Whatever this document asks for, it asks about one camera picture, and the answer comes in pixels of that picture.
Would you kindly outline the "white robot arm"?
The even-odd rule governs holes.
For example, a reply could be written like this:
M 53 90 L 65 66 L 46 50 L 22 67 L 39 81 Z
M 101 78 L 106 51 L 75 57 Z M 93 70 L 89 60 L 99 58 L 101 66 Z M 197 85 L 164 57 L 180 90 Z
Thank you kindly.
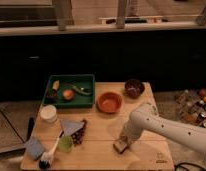
M 128 147 L 148 130 L 206 155 L 206 128 L 164 119 L 151 103 L 142 103 L 129 114 L 119 135 L 120 143 Z

